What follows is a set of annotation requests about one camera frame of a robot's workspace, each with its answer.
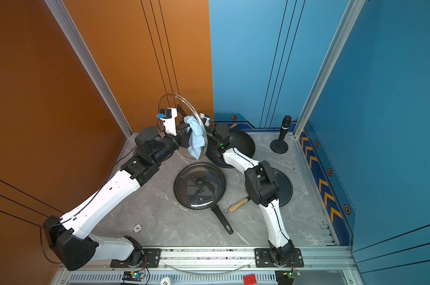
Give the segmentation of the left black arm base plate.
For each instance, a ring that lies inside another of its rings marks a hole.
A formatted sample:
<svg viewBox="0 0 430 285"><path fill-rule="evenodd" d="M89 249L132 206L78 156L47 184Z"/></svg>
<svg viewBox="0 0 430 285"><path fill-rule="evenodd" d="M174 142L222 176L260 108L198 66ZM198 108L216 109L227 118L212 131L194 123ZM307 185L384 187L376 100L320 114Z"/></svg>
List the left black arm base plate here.
<svg viewBox="0 0 430 285"><path fill-rule="evenodd" d="M160 259L161 259L160 248L146 248L142 250L140 255L140 259L137 264L133 264L130 261L119 261L112 260L110 263L111 268L139 268L147 267L147 268L158 268Z"/></svg>

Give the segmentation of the aluminium front rail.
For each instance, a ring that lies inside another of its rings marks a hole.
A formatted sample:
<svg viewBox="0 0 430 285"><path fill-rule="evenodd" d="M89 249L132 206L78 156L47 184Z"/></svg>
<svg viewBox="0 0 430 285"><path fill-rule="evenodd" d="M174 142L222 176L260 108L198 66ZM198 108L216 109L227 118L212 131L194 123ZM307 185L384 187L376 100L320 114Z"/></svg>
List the aluminium front rail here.
<svg viewBox="0 0 430 285"><path fill-rule="evenodd" d="M259 246L215 247L145 247L160 248L161 259L157 270L211 271L211 270L290 270L293 267L258 268L255 248ZM348 247L300 246L305 267L297 270L357 270Z"/></svg>

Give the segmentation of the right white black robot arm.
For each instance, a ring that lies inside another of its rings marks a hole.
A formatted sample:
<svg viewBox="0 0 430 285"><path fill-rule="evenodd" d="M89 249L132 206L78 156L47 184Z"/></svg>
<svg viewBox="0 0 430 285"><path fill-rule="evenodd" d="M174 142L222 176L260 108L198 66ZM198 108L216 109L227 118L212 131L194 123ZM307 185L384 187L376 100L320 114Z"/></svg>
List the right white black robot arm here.
<svg viewBox="0 0 430 285"><path fill-rule="evenodd" d="M268 230L268 243L272 262L278 267L290 263L295 246L286 231L279 207L280 186L267 161L257 161L243 154L230 141L230 128L218 124L205 127L207 157L224 168L234 168L245 176L246 191L251 201L259 206Z"/></svg>

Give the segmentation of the white round knob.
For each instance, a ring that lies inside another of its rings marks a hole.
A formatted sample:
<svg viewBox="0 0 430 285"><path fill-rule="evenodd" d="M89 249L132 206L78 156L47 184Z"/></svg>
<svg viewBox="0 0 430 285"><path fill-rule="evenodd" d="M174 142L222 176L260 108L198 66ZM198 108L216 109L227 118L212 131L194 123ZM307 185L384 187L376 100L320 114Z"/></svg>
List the white round knob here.
<svg viewBox="0 0 430 285"><path fill-rule="evenodd" d="M170 277L164 277L160 281L160 285L172 285L173 281Z"/></svg>

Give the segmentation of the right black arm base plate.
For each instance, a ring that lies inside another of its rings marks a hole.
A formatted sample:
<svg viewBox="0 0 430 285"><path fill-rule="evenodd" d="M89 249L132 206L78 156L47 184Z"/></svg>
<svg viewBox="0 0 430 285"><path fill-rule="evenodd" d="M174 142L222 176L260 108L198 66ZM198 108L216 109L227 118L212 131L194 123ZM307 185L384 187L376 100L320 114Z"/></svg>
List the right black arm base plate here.
<svg viewBox="0 0 430 285"><path fill-rule="evenodd" d="M303 268L305 267L304 258L299 248L295 248L293 254L291 255L290 260L287 262L286 265L282 265L282 266L279 266L273 262L269 248L255 248L254 253L255 253L255 265L258 268L266 268L266 267Z"/></svg>

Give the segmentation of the left white round marker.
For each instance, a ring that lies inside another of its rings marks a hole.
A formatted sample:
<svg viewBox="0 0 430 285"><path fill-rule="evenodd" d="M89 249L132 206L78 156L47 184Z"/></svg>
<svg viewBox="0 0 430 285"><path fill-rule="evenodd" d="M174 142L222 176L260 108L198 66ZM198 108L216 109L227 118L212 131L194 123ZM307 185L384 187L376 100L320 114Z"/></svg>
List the left white round marker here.
<svg viewBox="0 0 430 285"><path fill-rule="evenodd" d="M136 224L132 230L134 233L140 233L142 231L142 229L143 229L142 224Z"/></svg>

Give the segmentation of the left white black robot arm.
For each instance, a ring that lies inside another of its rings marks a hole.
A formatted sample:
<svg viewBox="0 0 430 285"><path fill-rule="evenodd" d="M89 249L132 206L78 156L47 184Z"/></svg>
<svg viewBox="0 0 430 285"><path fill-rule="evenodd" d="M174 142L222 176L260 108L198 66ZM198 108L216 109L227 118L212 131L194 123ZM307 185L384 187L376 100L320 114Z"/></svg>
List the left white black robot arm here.
<svg viewBox="0 0 430 285"><path fill-rule="evenodd" d="M44 221L48 246L69 271L100 260L115 260L127 267L140 265L144 253L136 239L96 236L92 230L120 202L144 186L179 147L189 146L188 128L189 124L183 123L174 134L164 136L156 127L142 129L135 137L133 156L111 180L72 211Z"/></svg>

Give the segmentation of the light blue microfibre cloth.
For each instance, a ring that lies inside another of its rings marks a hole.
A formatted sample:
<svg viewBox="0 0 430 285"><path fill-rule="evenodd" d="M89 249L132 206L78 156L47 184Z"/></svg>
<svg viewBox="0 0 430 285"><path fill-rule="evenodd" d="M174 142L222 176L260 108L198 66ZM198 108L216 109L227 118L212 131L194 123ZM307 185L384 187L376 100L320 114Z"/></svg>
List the light blue microfibre cloth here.
<svg viewBox="0 0 430 285"><path fill-rule="evenodd" d="M191 131L188 147L189 154L196 160L199 160L201 151L205 146L203 129L194 116L185 116L184 122L189 125L189 130Z"/></svg>

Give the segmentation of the red perforated block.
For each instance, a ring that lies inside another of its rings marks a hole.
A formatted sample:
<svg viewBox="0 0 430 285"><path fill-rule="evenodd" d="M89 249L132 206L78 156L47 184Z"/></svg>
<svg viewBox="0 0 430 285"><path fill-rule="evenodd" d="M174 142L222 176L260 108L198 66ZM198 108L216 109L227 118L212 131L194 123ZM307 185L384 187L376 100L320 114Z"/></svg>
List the red perforated block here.
<svg viewBox="0 0 430 285"><path fill-rule="evenodd" d="M255 274L246 275L243 277L244 285L257 285L258 282L256 280Z"/></svg>

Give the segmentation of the small green circuit board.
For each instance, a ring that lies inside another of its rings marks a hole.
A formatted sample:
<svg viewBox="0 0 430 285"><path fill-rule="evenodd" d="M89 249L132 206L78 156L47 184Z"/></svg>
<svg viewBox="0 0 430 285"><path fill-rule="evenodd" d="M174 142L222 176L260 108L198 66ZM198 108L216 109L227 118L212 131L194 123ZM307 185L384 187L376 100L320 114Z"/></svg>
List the small green circuit board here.
<svg viewBox="0 0 430 285"><path fill-rule="evenodd" d="M122 275L122 283L138 284L146 280L146 274L142 271L125 271Z"/></svg>

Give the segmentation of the black microphone on stand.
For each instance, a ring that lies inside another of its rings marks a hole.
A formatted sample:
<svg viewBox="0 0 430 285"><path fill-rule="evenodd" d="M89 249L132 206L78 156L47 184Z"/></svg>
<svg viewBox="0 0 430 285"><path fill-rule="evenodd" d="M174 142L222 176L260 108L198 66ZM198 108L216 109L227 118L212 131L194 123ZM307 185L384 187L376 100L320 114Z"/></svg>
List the black microphone on stand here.
<svg viewBox="0 0 430 285"><path fill-rule="evenodd" d="M289 127L291 126L291 123L292 123L292 117L289 115L286 115L282 120L278 139L273 140L270 143L270 148L273 152L278 154L284 154L288 151L289 146L285 142L285 137L288 133Z"/></svg>

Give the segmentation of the glass lid of pan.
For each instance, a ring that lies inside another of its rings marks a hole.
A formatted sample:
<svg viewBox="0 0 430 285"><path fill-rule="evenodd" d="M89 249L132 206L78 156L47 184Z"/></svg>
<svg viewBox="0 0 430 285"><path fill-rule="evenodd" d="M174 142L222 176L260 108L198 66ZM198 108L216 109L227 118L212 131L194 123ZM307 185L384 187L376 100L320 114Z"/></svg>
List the glass lid of pan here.
<svg viewBox="0 0 430 285"><path fill-rule="evenodd" d="M279 186L279 207L283 207L293 197L293 184L285 173L275 167L273 167L272 170Z"/></svg>

